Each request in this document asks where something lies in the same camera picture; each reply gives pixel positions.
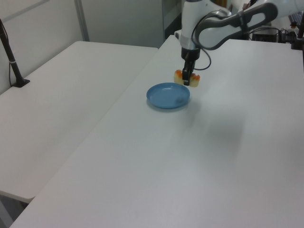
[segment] blue plate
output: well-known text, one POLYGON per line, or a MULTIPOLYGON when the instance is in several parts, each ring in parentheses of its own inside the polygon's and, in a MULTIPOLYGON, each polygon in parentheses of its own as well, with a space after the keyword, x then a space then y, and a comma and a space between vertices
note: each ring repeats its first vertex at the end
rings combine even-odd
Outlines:
POLYGON ((178 108, 188 103, 190 91, 176 83, 161 83, 147 91, 148 101, 158 108, 178 108))

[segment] black stand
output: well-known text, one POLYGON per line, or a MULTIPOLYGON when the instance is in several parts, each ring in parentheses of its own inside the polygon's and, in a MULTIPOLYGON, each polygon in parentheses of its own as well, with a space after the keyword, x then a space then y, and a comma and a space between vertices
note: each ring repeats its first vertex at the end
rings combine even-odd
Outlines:
POLYGON ((291 49, 303 50, 303 42, 302 42, 303 34, 304 34, 304 15, 302 16, 298 36, 296 37, 295 42, 291 44, 291 49))
POLYGON ((13 55, 13 52, 10 49, 10 44, 9 44, 9 41, 6 37, 6 33, 5 33, 4 26, 2 24, 1 19, 0 19, 0 38, 1 38, 2 44, 4 46, 5 52, 8 56, 8 58, 9 58, 11 68, 13 69, 15 77, 16 77, 16 83, 13 84, 12 86, 21 88, 24 85, 26 85, 27 83, 29 83, 29 80, 26 80, 21 76, 21 73, 20 73, 19 68, 17 66, 15 57, 13 55))

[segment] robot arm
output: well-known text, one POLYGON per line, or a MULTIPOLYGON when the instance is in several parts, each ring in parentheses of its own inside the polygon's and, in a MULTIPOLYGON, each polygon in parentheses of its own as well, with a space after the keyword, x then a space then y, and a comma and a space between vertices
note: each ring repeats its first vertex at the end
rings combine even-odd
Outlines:
POLYGON ((209 0, 186 0, 179 37, 181 57, 185 60, 184 85, 189 85, 201 48, 215 50, 230 38, 303 10, 304 0, 258 0, 253 7, 230 16, 226 9, 209 0))

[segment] table surface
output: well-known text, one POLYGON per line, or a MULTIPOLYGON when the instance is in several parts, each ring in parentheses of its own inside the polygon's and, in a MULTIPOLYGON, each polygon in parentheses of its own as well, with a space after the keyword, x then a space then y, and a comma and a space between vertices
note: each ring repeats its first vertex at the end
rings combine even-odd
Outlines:
POLYGON ((302 52, 229 40, 188 105, 153 108, 180 51, 170 37, 12 228, 303 227, 302 52))
POLYGON ((156 53, 76 42, 0 96, 0 194, 30 202, 156 53))

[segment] black clamp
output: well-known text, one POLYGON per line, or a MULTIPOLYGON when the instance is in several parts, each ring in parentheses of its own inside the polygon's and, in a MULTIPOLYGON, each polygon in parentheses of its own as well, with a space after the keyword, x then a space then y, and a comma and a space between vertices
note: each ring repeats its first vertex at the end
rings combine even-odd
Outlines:
POLYGON ((243 34, 247 33, 249 30, 248 30, 247 21, 246 21, 244 12, 240 11, 239 13, 237 13, 237 16, 241 22, 240 27, 242 29, 242 33, 243 34))

